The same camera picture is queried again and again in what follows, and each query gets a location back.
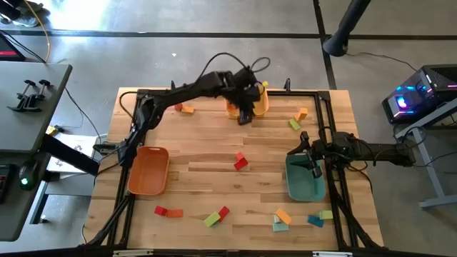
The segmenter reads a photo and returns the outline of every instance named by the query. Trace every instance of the wooden block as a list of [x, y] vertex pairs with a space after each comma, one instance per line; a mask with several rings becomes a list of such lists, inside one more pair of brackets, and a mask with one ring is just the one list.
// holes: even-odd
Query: wooden block
[[183, 104], [175, 104], [174, 109], [177, 111], [181, 111], [183, 109]]
[[155, 214], [158, 214], [160, 216], [166, 216], [166, 212], [168, 210], [165, 209], [164, 207], [161, 207], [161, 206], [156, 206], [156, 210], [154, 211]]
[[333, 213], [331, 211], [319, 211], [317, 216], [321, 219], [333, 219]]
[[239, 160], [241, 160], [241, 159], [244, 158], [244, 155], [243, 155], [243, 153], [239, 152], [239, 153], [237, 153], [237, 154], [235, 155], [235, 158], [236, 158], [237, 161], [239, 161]]
[[214, 211], [213, 214], [211, 214], [208, 218], [206, 218], [204, 220], [204, 223], [206, 224], [206, 227], [209, 228], [210, 226], [215, 224], [220, 218], [221, 217], [220, 217], [219, 213]]
[[274, 223], [280, 223], [281, 220], [279, 219], [279, 217], [277, 215], [273, 215], [273, 222]]
[[193, 114], [195, 109], [190, 106], [185, 106], [183, 105], [183, 108], [181, 109], [181, 112], [187, 113], [187, 114]]
[[273, 223], [273, 232], [288, 231], [288, 225], [285, 223]]
[[219, 222], [221, 222], [226, 216], [227, 214], [229, 214], [230, 210], [229, 208], [227, 207], [222, 207], [222, 209], [219, 211], [219, 215], [220, 215], [220, 219], [219, 219]]
[[168, 218], [181, 218], [183, 215], [184, 215], [184, 211], [182, 209], [168, 210], [166, 212], [166, 216]]
[[294, 131], [297, 131], [300, 129], [300, 124], [297, 123], [297, 121], [295, 119], [290, 119], [288, 121], [288, 124], [291, 126], [291, 128], [294, 130]]
[[248, 165], [248, 161], [245, 158], [242, 158], [241, 160], [237, 161], [234, 164], [237, 171], [239, 171], [240, 169], [242, 169], [243, 167], [245, 167], [247, 165]]
[[319, 228], [323, 227], [323, 220], [316, 216], [308, 216], [308, 223], [318, 226]]
[[281, 209], [276, 211], [276, 215], [287, 225], [289, 225], [292, 222], [292, 218]]
[[294, 118], [296, 121], [300, 121], [308, 115], [308, 109], [307, 108], [301, 108], [300, 111], [295, 114]]

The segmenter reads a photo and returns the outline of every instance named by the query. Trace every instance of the wooden table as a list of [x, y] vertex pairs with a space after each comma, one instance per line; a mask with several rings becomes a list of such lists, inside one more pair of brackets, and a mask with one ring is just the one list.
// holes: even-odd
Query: wooden table
[[[110, 142], [120, 142], [129, 134], [131, 118], [119, 106], [119, 95], [135, 90], [119, 89], [109, 128]], [[337, 130], [357, 135], [349, 93], [330, 93]], [[123, 98], [131, 113], [135, 97], [129, 94]], [[285, 181], [286, 152], [298, 146], [300, 134], [289, 128], [288, 120], [300, 108], [308, 108], [301, 129], [308, 131], [310, 140], [316, 140], [314, 100], [272, 96], [269, 102], [266, 115], [245, 126], [228, 119], [222, 98], [199, 98], [186, 103], [196, 109], [193, 115], [167, 109], [159, 126], [146, 136], [146, 146], [161, 146], [170, 153], [166, 192], [160, 196], [137, 196], [129, 248], [337, 249], [333, 221], [325, 221], [323, 228], [306, 222], [307, 215], [331, 210], [328, 195], [320, 202], [293, 201], [288, 197]], [[325, 108], [323, 115], [327, 121]], [[249, 165], [236, 171], [233, 164], [239, 151], [244, 153]], [[115, 162], [115, 156], [107, 158], [101, 168]], [[120, 167], [112, 168], [96, 180], [84, 230], [88, 241], [113, 211], [120, 171]], [[372, 239], [382, 245], [369, 183], [357, 172], [346, 173], [353, 214]], [[184, 217], [158, 216], [154, 214], [157, 205], [182, 208]], [[227, 206], [230, 214], [222, 223], [207, 228], [203, 220], [222, 206]], [[293, 219], [287, 232], [272, 230], [273, 214], [278, 208]], [[124, 217], [119, 224], [116, 240], [120, 238]], [[342, 218], [342, 224], [349, 242], [346, 219]]]

